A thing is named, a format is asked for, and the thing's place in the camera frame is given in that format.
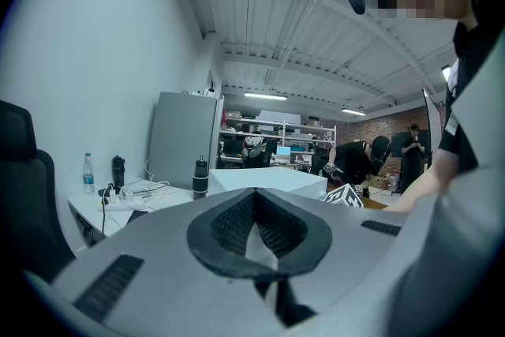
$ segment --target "brick wall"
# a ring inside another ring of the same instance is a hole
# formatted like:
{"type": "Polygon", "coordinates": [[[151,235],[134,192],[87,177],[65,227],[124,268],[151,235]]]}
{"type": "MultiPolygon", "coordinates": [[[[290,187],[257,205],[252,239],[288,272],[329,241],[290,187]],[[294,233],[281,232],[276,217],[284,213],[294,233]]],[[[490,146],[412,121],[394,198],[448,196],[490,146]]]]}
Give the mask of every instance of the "brick wall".
{"type": "MultiPolygon", "coordinates": [[[[440,112],[441,125],[445,122],[445,107],[437,105],[440,112]]],[[[330,120],[321,120],[321,126],[331,128],[337,126],[337,144],[346,144],[355,139],[364,140],[372,143],[379,135],[391,139],[393,133],[405,132],[412,124],[418,124],[421,129],[428,129],[428,115],[426,107],[419,107],[413,110],[403,111],[401,113],[387,115],[369,119],[362,122],[336,122],[330,120]]],[[[384,177],[386,173],[395,173],[400,171],[401,158],[389,157],[380,171],[380,176],[384,177]]],[[[386,189],[387,183],[381,182],[380,188],[386,189]]]]}

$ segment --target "ceiling light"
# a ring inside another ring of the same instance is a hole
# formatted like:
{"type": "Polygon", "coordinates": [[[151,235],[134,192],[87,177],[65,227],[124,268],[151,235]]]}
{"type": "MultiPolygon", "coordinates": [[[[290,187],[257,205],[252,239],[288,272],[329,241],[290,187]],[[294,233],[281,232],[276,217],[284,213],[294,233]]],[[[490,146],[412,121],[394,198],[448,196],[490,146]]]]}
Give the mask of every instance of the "ceiling light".
{"type": "Polygon", "coordinates": [[[287,97],[285,95],[269,95],[269,94],[256,94],[256,93],[245,93],[245,97],[257,97],[258,99],[272,99],[272,100],[285,100],[287,97]]]}
{"type": "Polygon", "coordinates": [[[349,113],[349,114],[355,114],[355,115],[366,115],[365,113],[362,113],[361,111],[349,110],[348,108],[342,108],[342,113],[349,113]]]}
{"type": "Polygon", "coordinates": [[[451,67],[449,65],[444,66],[442,68],[443,77],[445,77],[445,81],[449,81],[449,73],[451,73],[451,67]]]}

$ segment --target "ceiling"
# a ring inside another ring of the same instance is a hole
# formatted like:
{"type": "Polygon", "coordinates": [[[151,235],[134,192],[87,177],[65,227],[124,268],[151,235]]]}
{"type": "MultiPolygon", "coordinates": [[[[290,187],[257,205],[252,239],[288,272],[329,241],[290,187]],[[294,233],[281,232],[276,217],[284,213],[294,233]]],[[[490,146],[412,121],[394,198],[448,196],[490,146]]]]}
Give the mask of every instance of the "ceiling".
{"type": "Polygon", "coordinates": [[[441,93],[441,68],[456,60],[451,21],[358,16],[346,0],[190,1],[202,36],[220,36],[229,108],[254,103],[245,91],[279,92],[288,100],[269,101],[271,109],[289,103],[325,118],[348,121],[344,107],[377,116],[412,104],[422,88],[441,93]]]}

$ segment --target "black tumbler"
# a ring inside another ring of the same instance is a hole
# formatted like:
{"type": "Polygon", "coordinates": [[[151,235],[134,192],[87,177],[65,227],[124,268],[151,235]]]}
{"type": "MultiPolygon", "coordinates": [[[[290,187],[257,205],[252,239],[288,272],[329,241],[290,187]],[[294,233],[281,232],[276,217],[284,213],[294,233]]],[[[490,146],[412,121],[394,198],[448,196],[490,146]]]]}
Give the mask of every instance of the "black tumbler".
{"type": "Polygon", "coordinates": [[[125,184],[125,160],[119,156],[112,159],[112,182],[116,193],[125,184]]]}
{"type": "Polygon", "coordinates": [[[198,200],[207,196],[208,189],[208,172],[207,162],[203,156],[196,161],[195,174],[193,175],[193,199],[198,200]]]}

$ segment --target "black pants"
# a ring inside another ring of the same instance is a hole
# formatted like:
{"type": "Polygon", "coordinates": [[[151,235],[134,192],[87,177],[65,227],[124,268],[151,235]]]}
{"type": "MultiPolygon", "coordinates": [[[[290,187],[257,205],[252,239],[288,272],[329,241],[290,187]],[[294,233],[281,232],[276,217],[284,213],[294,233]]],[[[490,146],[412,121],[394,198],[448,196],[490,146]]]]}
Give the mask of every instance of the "black pants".
{"type": "Polygon", "coordinates": [[[410,187],[410,185],[416,181],[416,179],[421,175],[421,164],[419,167],[417,165],[409,166],[406,165],[402,173],[402,191],[410,187]]]}

